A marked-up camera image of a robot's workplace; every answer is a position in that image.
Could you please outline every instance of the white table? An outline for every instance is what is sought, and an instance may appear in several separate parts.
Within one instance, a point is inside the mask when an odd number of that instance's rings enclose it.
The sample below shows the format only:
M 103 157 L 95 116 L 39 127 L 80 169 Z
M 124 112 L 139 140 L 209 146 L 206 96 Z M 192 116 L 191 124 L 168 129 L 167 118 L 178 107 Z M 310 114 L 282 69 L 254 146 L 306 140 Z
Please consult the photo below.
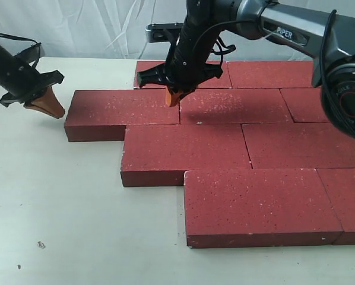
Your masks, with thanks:
M 132 88 L 135 64 L 38 69 L 65 75 L 68 110 L 76 89 Z M 0 285 L 355 284 L 355 246 L 187 248 L 183 189 L 123 188 L 123 142 L 69 143 L 64 120 L 0 105 Z

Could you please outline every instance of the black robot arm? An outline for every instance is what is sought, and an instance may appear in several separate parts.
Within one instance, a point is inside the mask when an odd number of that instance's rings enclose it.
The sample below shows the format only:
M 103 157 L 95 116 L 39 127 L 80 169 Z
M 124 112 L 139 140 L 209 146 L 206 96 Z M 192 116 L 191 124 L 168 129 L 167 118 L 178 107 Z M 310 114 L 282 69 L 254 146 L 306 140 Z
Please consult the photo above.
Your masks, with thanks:
M 182 24 L 146 28 L 149 42 L 168 41 L 171 47 L 165 63 L 138 73 L 140 87 L 166 86 L 166 103 L 176 106 L 202 82 L 221 77 L 221 64 L 206 61 L 215 53 L 222 63 L 235 50 L 223 43 L 222 31 L 249 40 L 265 37 L 313 59 L 312 86 L 321 86 L 324 112 L 340 131 L 355 138 L 355 18 L 272 0 L 187 0 L 186 7 Z
M 15 56 L 0 45 L 0 86 L 7 91 L 0 99 L 0 104 L 8 107 L 12 103 L 19 103 L 26 109 L 36 110 L 57 119 L 63 117 L 64 108 L 55 97 L 52 86 L 63 82 L 64 76 L 59 71 L 41 74 L 36 70 L 36 65 L 43 55 L 41 44 L 8 34 L 0 34 L 0 37 L 34 42 L 34 45 Z

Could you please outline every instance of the red paving brick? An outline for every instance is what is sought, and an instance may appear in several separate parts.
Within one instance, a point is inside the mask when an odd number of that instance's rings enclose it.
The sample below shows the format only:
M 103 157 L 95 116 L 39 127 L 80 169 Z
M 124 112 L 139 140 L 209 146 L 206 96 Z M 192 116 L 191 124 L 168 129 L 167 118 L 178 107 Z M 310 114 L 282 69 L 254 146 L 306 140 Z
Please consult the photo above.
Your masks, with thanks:
M 228 61 L 233 88 L 311 87 L 312 61 Z
M 280 91 L 295 122 L 329 122 L 321 106 L 320 88 L 288 88 Z
M 186 170 L 250 169 L 240 125 L 129 126 L 121 177 L 125 187 L 182 186 Z
M 293 122 L 279 89 L 197 90 L 180 103 L 182 124 Z
M 315 169 L 190 171 L 184 196 L 193 248 L 329 245 L 342 232 Z
M 253 168 L 355 168 L 355 140 L 330 123 L 244 125 Z
M 137 72 L 143 71 L 149 68 L 152 68 L 158 64 L 162 64 L 164 61 L 138 61 L 137 66 L 135 68 L 135 76 L 134 76 L 134 88 L 139 88 L 139 84 L 137 81 Z M 209 64 L 219 64 L 217 61 L 208 61 Z M 212 78 L 198 86 L 198 88 L 231 88 L 232 83 L 230 81 L 229 70 L 227 68 L 226 62 L 222 64 L 223 75 L 220 79 Z M 143 88 L 165 88 L 164 86 L 157 84 L 148 84 Z
M 355 169 L 319 169 L 344 233 L 336 245 L 355 245 Z
M 76 91 L 65 121 L 68 141 L 123 141 L 127 125 L 179 124 L 164 90 Z

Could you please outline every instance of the white backdrop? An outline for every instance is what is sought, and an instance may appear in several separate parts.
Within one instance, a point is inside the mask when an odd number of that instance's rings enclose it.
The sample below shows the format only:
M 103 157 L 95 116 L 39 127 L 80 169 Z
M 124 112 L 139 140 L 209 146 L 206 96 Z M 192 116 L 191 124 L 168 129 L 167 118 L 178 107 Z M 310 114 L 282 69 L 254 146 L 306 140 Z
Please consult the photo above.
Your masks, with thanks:
M 0 33 L 42 42 L 46 56 L 78 58 L 165 59 L 169 44 L 148 44 L 145 26 L 182 22 L 186 0 L 0 0 Z M 281 0 L 355 17 L 355 0 Z M 221 34 L 237 51 L 227 60 L 302 60 L 299 52 L 266 40 L 248 41 Z M 29 43 L 0 40 L 16 53 Z

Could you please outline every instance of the gray robot arm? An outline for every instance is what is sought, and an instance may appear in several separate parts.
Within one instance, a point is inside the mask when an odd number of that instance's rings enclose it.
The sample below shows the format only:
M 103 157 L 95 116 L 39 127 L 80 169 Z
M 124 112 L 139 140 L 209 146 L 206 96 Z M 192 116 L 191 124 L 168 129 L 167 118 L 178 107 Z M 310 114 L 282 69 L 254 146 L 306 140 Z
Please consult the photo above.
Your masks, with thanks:
M 150 43 L 170 42 L 171 48 L 165 63 L 138 73 L 140 87 L 166 86 L 166 102 L 176 106 L 202 82 L 222 75 L 223 56 L 235 50 L 220 39 L 222 31 L 249 40 L 266 37 L 313 59 L 312 85 L 321 86 L 325 114 L 355 138 L 355 18 L 272 0 L 186 0 L 186 7 L 182 24 L 146 28 Z M 206 63 L 213 52 L 221 55 L 220 65 Z

